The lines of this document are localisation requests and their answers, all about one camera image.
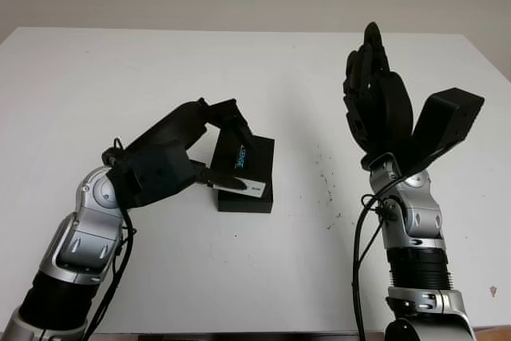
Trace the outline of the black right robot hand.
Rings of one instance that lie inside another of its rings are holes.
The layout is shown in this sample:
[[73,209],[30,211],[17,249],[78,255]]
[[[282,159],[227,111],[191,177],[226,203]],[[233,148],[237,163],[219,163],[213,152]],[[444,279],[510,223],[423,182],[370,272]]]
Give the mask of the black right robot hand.
[[411,140],[413,110],[402,78],[390,69],[376,22],[366,26],[363,43],[347,57],[343,93],[348,126],[365,153],[362,168],[398,157]]

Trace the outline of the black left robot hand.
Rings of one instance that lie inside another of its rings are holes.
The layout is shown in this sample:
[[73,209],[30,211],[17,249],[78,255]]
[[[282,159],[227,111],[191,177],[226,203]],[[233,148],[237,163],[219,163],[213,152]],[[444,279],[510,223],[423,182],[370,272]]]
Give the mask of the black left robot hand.
[[137,186],[133,189],[138,194],[154,187],[171,196],[193,183],[218,184],[235,191],[247,190],[242,180],[214,172],[206,165],[188,158],[187,150],[206,133],[208,124],[221,130],[231,130],[244,145],[250,146],[253,142],[252,132],[236,100],[209,105],[201,98],[180,105],[126,148],[115,139],[114,146],[106,149],[101,159],[111,168],[126,165],[129,161],[140,165],[142,156],[155,149],[156,154],[164,160],[155,164],[156,169],[168,172],[168,175],[158,173],[147,178],[138,176]]

